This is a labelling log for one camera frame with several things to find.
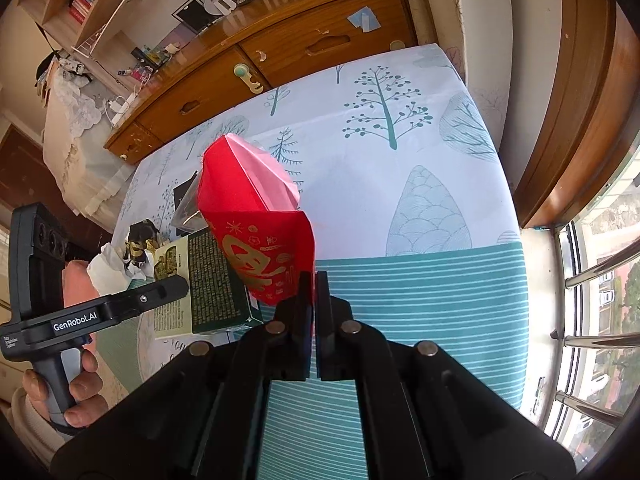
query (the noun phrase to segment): blue sticky note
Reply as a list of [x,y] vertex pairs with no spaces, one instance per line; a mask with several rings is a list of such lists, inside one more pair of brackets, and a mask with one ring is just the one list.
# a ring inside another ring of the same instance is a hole
[[380,22],[369,7],[362,7],[347,18],[356,28],[361,28],[363,32],[370,32],[380,28]]

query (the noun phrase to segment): wooden desk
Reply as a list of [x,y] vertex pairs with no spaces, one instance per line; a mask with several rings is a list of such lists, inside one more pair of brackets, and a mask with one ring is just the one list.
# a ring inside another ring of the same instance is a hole
[[[363,7],[373,11],[380,28],[363,32],[351,24],[348,16]],[[135,164],[256,94],[416,44],[406,0],[254,0],[209,27],[163,66],[105,148]],[[252,91],[236,74],[238,64],[248,68],[257,89]]]

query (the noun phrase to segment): red envelope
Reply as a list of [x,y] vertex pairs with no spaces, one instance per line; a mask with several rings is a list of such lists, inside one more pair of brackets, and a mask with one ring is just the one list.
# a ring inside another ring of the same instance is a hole
[[314,270],[314,236],[298,188],[269,153],[226,134],[204,153],[198,208],[255,296],[277,304]]

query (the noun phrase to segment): wooden drawer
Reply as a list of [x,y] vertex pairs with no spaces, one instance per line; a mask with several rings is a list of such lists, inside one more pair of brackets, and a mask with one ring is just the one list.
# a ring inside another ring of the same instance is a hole
[[161,146],[159,139],[134,121],[107,148],[128,164],[137,164]]
[[254,97],[256,94],[238,76],[236,64],[249,67],[252,82],[260,82],[263,92],[270,89],[241,49],[234,46],[194,70],[162,94],[137,121],[162,142],[197,126]]
[[[369,7],[381,27],[369,32],[348,17]],[[402,0],[338,0],[283,20],[240,45],[272,86],[355,59],[389,51],[392,41],[415,46]]]

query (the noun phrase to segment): clear plastic bag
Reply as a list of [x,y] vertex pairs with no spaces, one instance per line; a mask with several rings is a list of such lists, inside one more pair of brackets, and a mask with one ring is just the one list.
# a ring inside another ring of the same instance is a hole
[[176,229],[187,233],[194,233],[207,227],[207,221],[198,209],[198,184],[200,184],[200,174],[193,179],[170,223]]

